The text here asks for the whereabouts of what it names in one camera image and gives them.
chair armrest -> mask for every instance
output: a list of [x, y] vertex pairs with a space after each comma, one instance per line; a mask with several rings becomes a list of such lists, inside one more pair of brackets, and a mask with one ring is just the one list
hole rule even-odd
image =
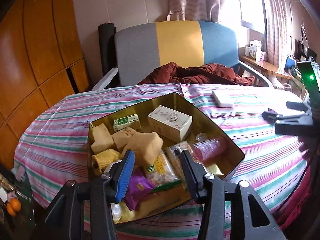
[[102, 90], [104, 89], [107, 85], [110, 84], [111, 80], [114, 78], [114, 76], [118, 73], [118, 68], [114, 67], [110, 69], [107, 74], [101, 78], [97, 84], [93, 87], [91, 91], [96, 91], [96, 90]]
[[240, 60], [239, 60], [239, 65], [241, 68], [248, 71], [250, 74], [254, 75], [258, 80], [262, 81], [262, 83], [265, 84], [267, 87], [274, 88], [271, 81], [268, 80], [268, 78], [260, 74], [258, 71], [254, 70], [252, 67], [248, 66], [247, 64], [243, 63]]

white eraser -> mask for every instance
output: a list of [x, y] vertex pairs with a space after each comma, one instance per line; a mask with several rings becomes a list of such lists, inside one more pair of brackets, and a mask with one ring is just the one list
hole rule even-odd
[[234, 106], [232, 98], [225, 90], [212, 90], [212, 95], [220, 107], [232, 108]]

gray yellow blue chair back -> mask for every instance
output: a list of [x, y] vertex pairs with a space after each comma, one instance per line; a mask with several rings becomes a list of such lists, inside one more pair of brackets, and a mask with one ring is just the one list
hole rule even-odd
[[197, 67], [220, 63], [238, 70], [235, 32], [212, 22], [170, 21], [133, 26], [115, 35], [122, 86], [136, 85], [171, 61]]

glass table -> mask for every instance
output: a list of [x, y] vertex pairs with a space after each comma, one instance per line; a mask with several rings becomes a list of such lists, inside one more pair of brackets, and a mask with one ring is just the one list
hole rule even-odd
[[7, 174], [0, 173], [0, 187], [6, 193], [15, 191], [21, 203], [21, 211], [12, 217], [6, 209], [8, 202], [4, 203], [0, 199], [0, 229], [5, 231], [11, 240], [28, 240], [35, 227], [31, 187], [27, 174], [24, 176], [25, 181], [18, 182], [16, 179], [13, 181], [8, 178]]

pink and green striped sheet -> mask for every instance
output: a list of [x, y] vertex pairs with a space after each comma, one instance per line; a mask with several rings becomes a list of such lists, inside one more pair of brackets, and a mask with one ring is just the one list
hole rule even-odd
[[[233, 109], [219, 108], [213, 89], [227, 90]], [[124, 107], [176, 92], [218, 124], [245, 153], [232, 182], [248, 180], [267, 207], [276, 211], [298, 182], [306, 161], [296, 137], [276, 135], [262, 112], [268, 108], [292, 114], [286, 101], [301, 100], [286, 91], [235, 85], [152, 84], [71, 95], [41, 114], [24, 132], [15, 165], [26, 166], [33, 197], [47, 207], [69, 179], [87, 181], [87, 135], [90, 122]], [[161, 215], [118, 225], [121, 239], [196, 239], [202, 205], [189, 202]], [[226, 203], [225, 238], [230, 235], [230, 204]]]

